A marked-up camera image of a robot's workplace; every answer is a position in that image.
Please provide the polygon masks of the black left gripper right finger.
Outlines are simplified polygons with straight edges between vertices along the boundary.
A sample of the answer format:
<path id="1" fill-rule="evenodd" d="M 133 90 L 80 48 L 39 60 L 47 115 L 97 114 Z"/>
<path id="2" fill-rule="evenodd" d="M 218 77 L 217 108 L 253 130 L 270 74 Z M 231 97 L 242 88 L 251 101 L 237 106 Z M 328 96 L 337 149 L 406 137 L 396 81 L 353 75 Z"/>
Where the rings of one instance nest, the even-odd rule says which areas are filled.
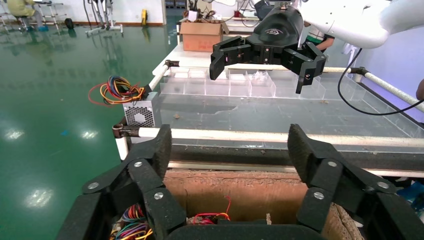
<path id="1" fill-rule="evenodd" d="M 318 232 L 332 203 L 366 226 L 377 194 L 396 192 L 394 184 L 346 161 L 332 144 L 308 137 L 298 124 L 290 125 L 287 147 L 293 166 L 308 187 L 298 221 Z"/>

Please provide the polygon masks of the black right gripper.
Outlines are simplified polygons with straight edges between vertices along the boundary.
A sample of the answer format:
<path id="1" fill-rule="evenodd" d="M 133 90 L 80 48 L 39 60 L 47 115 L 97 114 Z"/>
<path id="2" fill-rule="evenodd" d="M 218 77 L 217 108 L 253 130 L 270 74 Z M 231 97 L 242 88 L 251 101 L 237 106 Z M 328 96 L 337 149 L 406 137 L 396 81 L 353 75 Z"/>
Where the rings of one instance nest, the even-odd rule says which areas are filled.
<path id="1" fill-rule="evenodd" d="M 312 42 L 298 49 L 304 27 L 301 13 L 293 6 L 274 8 L 245 39 L 231 37 L 215 44 L 210 55 L 209 77 L 216 80 L 225 66 L 248 63 L 282 65 L 298 75 L 296 94 L 310 86 L 324 71 L 326 56 Z"/>

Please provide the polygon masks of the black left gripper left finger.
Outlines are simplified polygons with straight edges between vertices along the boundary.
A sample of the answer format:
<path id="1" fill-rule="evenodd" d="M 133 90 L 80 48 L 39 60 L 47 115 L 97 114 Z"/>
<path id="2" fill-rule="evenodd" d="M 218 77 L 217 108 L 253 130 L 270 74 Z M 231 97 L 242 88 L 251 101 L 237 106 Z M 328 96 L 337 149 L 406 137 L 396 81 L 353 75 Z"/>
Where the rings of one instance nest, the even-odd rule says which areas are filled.
<path id="1" fill-rule="evenodd" d="M 153 139 L 133 144 L 119 165 L 87 182 L 83 196 L 96 198 L 96 218 L 111 224 L 139 204 L 158 240 L 184 225 L 186 212 L 164 184 L 171 150 L 171 127 L 163 124 Z"/>

